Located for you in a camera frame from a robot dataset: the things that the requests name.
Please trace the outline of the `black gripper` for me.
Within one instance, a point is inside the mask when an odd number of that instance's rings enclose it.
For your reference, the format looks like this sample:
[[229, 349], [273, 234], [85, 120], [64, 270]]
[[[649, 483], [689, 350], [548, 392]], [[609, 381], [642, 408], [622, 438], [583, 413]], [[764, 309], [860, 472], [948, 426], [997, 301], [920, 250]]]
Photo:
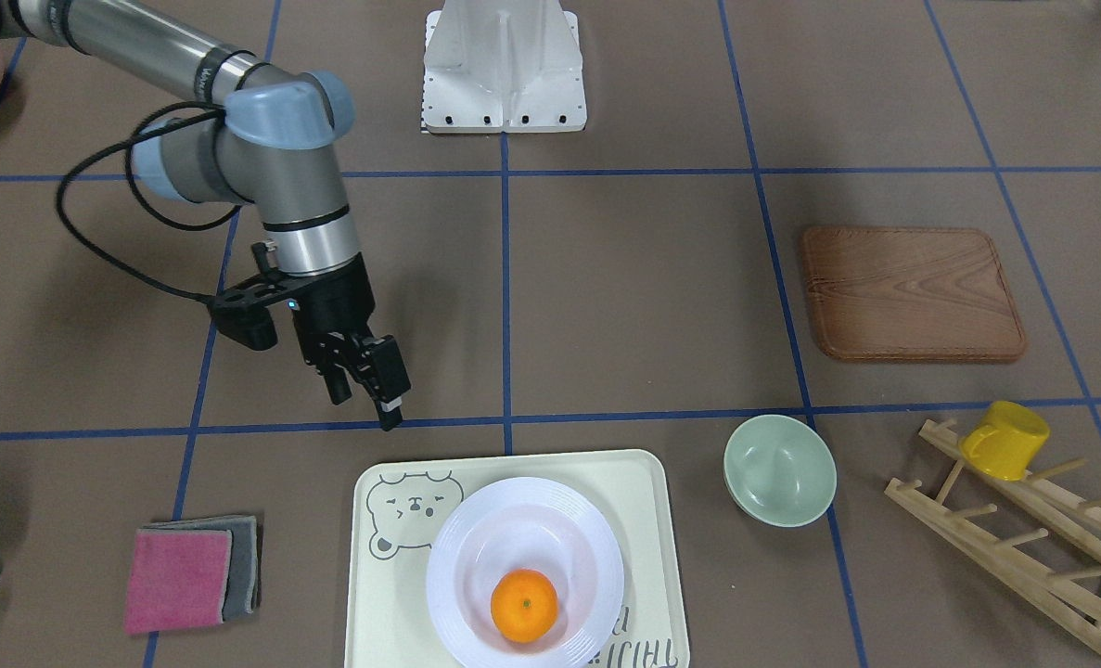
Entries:
[[324, 380], [333, 405], [352, 396], [344, 365], [355, 364], [355, 379], [375, 402], [381, 430], [403, 421], [402, 402], [411, 381], [397, 340], [375, 338], [369, 317], [375, 295], [369, 283], [366, 259], [355, 254], [339, 269], [313, 277], [291, 280], [294, 326], [305, 364]]

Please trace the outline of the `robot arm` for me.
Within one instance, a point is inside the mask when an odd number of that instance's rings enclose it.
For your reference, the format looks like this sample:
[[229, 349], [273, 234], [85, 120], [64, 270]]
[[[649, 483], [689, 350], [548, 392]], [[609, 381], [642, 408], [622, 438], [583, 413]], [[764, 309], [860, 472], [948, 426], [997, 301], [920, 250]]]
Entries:
[[[96, 258], [170, 295], [198, 302], [218, 333], [254, 351], [277, 343], [272, 305], [284, 303], [301, 359], [334, 405], [352, 385], [375, 403], [384, 430], [402, 421], [411, 383], [393, 337], [369, 328], [375, 295], [334, 143], [355, 123], [351, 94], [330, 72], [283, 72], [139, 1], [0, 1], [0, 41], [75, 50], [177, 97], [129, 138], [100, 149], [62, 177], [59, 223]], [[144, 190], [185, 202], [257, 208], [265, 238], [252, 247], [257, 274], [224, 291], [181, 291], [113, 258], [83, 236], [64, 208], [70, 183], [103, 158], [123, 156], [139, 204]]]

